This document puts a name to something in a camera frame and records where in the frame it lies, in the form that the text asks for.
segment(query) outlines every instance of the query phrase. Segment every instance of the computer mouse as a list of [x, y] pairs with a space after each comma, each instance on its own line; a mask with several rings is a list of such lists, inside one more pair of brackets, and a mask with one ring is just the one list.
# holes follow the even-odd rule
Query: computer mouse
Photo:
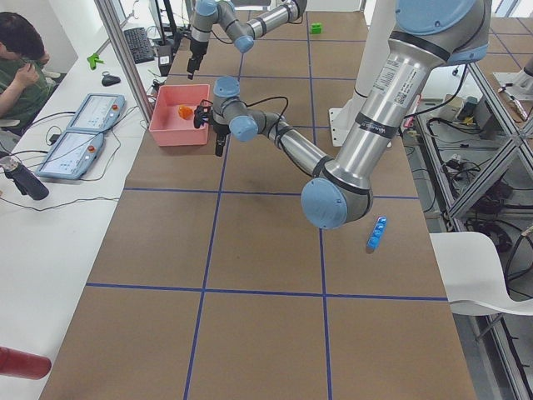
[[120, 78], [114, 75], [111, 75], [108, 71], [102, 72], [102, 75], [103, 75], [103, 78], [102, 78], [103, 86], [111, 86], [111, 85], [116, 85], [117, 83], [120, 83]]

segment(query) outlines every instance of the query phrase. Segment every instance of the green shirt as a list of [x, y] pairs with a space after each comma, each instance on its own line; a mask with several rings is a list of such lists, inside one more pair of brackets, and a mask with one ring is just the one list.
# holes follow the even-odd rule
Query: green shirt
[[11, 110], [2, 115], [4, 119], [20, 120], [20, 123], [15, 128], [26, 126], [52, 94], [52, 85], [49, 85], [44, 75], [42, 75], [41, 65], [38, 62], [22, 59], [5, 60], [2, 58], [0, 58], [0, 93], [6, 90], [15, 78], [17, 70], [23, 67], [25, 63], [32, 63], [35, 66], [39, 80], [32, 86], [26, 87]]

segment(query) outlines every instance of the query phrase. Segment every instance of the green object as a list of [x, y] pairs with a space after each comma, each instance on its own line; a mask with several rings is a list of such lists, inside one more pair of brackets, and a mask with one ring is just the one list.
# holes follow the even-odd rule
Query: green object
[[89, 67], [91, 69], [97, 69], [97, 63], [103, 64], [103, 60], [100, 59], [100, 56], [98, 56], [97, 52], [95, 52], [92, 56], [87, 57], [87, 61], [89, 61]]
[[322, 24], [314, 22], [311, 24], [311, 35], [317, 35], [318, 33], [322, 33]]

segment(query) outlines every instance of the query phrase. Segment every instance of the man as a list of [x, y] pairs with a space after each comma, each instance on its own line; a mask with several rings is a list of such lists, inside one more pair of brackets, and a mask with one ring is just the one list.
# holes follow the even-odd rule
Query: man
[[33, 25], [15, 12], [0, 12], [0, 118], [17, 119], [9, 128], [22, 135], [52, 94], [42, 74], [50, 56]]

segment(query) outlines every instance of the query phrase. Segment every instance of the white desk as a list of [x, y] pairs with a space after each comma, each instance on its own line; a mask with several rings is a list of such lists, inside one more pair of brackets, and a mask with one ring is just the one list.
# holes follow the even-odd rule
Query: white desk
[[[77, 60], [37, 119], [52, 113], [76, 111], [88, 93], [122, 94], [127, 101], [126, 110], [135, 106], [111, 46], [102, 52], [101, 59], [105, 63], [98, 64], [95, 71], [89, 69], [84, 58]], [[149, 88], [154, 77], [148, 69], [157, 73], [157, 61], [138, 64], [137, 69], [145, 88]], [[121, 83], [104, 87], [101, 84], [103, 71], [121, 77]], [[50, 147], [45, 143], [48, 129], [53, 125], [65, 128], [71, 116], [53, 117], [38, 123], [26, 132], [14, 152], [48, 150]], [[35, 208], [79, 198], [118, 198], [145, 130], [146, 124], [138, 109], [115, 127], [122, 145], [103, 178], [96, 182], [42, 179], [50, 194], [37, 202], [22, 196], [14, 183], [2, 174], [2, 197]], [[50, 134], [58, 132], [53, 129]], [[109, 133], [105, 148], [84, 178], [102, 176], [117, 146], [117, 140]], [[24, 153], [20, 158], [31, 167], [38, 164], [42, 156]], [[0, 242], [0, 346], [40, 354], [53, 363], [115, 207], [114, 201], [97, 200], [35, 212], [0, 201], [3, 233]], [[35, 400], [46, 381], [47, 377], [33, 381], [0, 376], [0, 400]]]

